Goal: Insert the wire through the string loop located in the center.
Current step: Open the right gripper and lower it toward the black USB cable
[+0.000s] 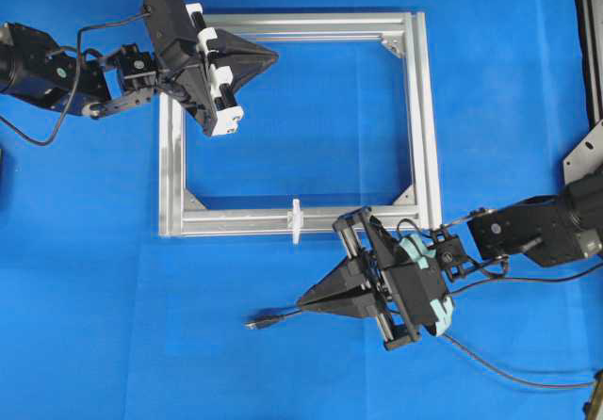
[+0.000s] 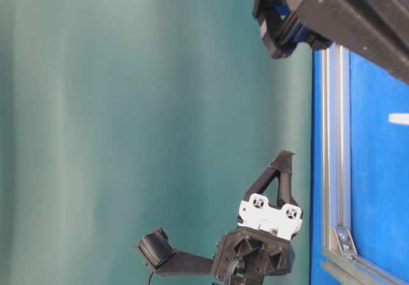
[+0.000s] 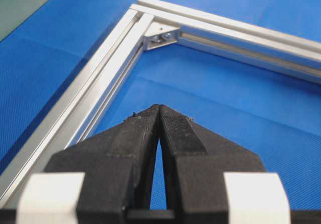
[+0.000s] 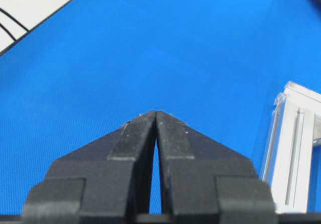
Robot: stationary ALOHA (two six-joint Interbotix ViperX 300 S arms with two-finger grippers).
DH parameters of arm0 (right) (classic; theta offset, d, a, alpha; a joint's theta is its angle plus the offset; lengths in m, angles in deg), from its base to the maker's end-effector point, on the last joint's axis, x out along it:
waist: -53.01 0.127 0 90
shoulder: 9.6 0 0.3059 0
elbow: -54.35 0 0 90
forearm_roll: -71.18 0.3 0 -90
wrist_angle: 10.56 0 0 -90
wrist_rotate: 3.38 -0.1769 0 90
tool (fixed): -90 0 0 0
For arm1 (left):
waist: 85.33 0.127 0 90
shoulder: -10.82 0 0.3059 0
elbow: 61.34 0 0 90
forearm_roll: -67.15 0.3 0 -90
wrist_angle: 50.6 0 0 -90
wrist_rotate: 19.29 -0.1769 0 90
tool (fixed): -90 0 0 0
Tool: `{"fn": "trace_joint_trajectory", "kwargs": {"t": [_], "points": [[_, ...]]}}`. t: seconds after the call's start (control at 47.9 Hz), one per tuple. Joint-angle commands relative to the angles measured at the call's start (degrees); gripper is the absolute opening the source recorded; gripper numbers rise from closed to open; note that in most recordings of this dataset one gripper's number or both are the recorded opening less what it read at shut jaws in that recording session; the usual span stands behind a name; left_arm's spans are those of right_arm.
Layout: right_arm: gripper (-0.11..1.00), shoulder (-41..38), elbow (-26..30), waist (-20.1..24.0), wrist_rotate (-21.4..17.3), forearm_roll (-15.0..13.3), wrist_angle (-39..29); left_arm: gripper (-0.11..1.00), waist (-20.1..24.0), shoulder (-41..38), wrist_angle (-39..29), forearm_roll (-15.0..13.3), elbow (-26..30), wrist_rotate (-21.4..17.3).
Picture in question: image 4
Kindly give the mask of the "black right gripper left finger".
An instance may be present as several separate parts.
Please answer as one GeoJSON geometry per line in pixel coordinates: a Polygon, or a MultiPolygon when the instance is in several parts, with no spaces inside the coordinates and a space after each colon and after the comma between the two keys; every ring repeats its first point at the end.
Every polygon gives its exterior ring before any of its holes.
{"type": "Polygon", "coordinates": [[[55,160],[27,198],[23,223],[126,223],[145,187],[143,166],[155,139],[149,111],[55,160]]]}

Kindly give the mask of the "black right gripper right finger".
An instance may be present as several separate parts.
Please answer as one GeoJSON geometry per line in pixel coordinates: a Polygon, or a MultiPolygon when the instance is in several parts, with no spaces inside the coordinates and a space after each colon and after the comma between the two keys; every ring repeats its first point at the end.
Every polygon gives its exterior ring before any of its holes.
{"type": "Polygon", "coordinates": [[[174,223],[277,223],[270,188],[247,157],[162,111],[156,130],[174,223]]]}

